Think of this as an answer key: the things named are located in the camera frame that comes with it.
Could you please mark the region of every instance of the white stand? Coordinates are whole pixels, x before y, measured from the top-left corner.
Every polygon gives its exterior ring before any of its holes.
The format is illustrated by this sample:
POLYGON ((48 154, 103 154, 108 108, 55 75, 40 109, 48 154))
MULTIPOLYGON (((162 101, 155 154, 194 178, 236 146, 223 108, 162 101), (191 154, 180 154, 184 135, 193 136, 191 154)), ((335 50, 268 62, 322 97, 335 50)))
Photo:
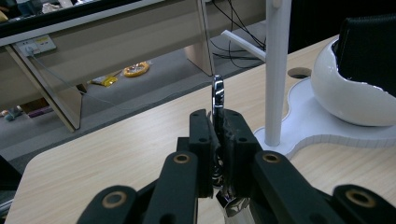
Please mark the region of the white stand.
POLYGON ((291 158, 303 147, 316 143, 334 143, 348 147, 393 147, 396 145, 396 126, 364 127, 347 123, 330 114, 315 99, 311 78, 290 89, 289 114, 282 121, 278 146, 264 143, 265 129, 255 132, 262 149, 273 150, 291 158))

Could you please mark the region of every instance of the gray floor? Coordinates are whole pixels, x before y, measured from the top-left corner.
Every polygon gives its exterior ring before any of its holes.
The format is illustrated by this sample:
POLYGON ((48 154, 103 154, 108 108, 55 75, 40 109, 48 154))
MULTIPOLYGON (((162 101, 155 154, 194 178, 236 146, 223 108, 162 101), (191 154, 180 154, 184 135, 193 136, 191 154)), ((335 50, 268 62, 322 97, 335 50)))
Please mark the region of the gray floor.
MULTIPOLYGON (((263 22, 248 29, 264 41, 263 22)), ((235 33, 253 43, 244 32, 235 33)), ((222 36, 214 37, 212 41, 223 49, 229 46, 222 36)), ((228 52, 212 47, 214 53, 228 55, 228 52)), ((240 48, 231 45, 231 49, 240 48)), ((250 56, 246 52, 232 53, 236 54, 250 56)), ((216 72, 224 77, 247 70, 235 66, 229 59, 214 56, 214 60, 216 72)), ((191 63, 182 49, 150 62, 150 69, 141 77, 118 75, 119 80, 108 88, 88 85, 89 95, 82 98, 81 126, 74 133, 66 129, 54 112, 32 119, 22 114, 11 122, 0 118, 0 155, 23 173, 27 162, 43 151, 211 84, 211 77, 191 63)), ((241 67, 262 64, 260 61, 247 60, 234 60, 234 63, 241 67)), ((6 196, 0 193, 0 203, 8 198, 12 198, 12 192, 6 196)))

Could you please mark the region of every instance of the white pole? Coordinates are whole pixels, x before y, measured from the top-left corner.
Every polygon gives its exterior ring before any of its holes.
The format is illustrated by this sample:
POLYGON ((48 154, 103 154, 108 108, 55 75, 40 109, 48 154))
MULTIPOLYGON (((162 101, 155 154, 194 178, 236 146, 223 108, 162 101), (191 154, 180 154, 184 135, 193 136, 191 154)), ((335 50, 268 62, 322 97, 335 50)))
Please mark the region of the white pole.
POLYGON ((265 144, 280 144, 291 0, 266 1, 265 144))

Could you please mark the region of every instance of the wooden table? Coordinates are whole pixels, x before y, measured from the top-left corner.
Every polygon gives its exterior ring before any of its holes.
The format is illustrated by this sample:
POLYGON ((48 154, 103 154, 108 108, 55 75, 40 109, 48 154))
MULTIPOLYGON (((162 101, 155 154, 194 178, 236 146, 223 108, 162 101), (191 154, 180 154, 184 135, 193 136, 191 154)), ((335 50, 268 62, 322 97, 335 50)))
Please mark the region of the wooden table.
MULTIPOLYGON (((288 69, 312 68, 329 41, 292 53, 288 69)), ((264 71, 260 66, 225 80, 225 106, 242 113, 252 131, 264 124, 264 71)), ((286 90, 297 81, 287 77, 286 90)), ((102 189, 143 188, 159 176, 164 159, 176 150, 177 138, 189 135, 189 114, 202 108, 211 108, 210 87, 36 156, 26 167, 7 223, 76 223, 102 189)), ((396 205, 395 147, 318 144, 302 149, 292 162, 314 187, 327 193, 336 185, 353 183, 396 205)), ((199 200, 198 222, 224 223, 215 200, 199 200)))

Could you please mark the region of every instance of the white lamp base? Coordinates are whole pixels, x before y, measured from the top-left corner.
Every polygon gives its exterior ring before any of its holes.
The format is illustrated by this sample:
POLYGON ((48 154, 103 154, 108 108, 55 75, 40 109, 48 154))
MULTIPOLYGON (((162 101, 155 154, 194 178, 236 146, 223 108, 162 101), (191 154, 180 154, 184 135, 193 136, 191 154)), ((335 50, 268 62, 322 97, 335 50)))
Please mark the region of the white lamp base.
POLYGON ((291 158, 299 149, 317 143, 369 148, 396 145, 396 126, 364 127, 347 123, 330 114, 316 100, 311 78, 303 79, 290 89, 288 102, 290 111, 282 120, 278 146, 269 147, 265 144, 264 127, 254 132, 262 149, 291 158))

